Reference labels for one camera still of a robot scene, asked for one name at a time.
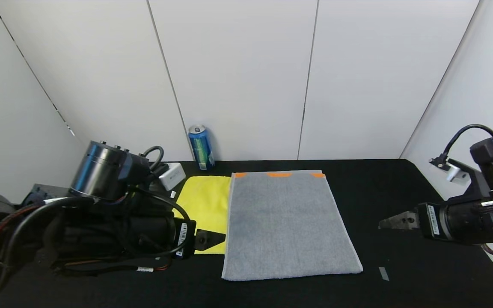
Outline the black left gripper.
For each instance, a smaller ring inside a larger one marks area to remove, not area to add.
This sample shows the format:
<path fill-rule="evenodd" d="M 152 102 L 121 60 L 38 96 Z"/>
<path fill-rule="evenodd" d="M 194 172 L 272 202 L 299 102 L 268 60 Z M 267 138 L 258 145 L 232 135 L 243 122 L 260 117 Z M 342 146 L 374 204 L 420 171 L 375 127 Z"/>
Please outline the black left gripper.
<path fill-rule="evenodd" d="M 205 251 L 225 242 L 226 235 L 197 229 L 194 220 L 173 212 L 134 214 L 129 219 L 129 243 L 139 257 L 187 259 L 195 250 Z"/>

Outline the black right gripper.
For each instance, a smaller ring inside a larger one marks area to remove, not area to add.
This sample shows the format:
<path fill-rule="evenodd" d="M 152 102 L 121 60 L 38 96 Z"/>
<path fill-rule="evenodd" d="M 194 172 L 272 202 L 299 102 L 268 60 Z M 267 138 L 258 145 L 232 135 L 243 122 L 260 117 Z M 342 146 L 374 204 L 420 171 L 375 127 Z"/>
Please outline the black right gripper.
<path fill-rule="evenodd" d="M 381 220 L 378 229 L 421 230 L 431 240 L 483 244 L 481 215 L 473 208 L 473 201 L 426 202 L 417 206 L 417 212 L 406 211 Z"/>

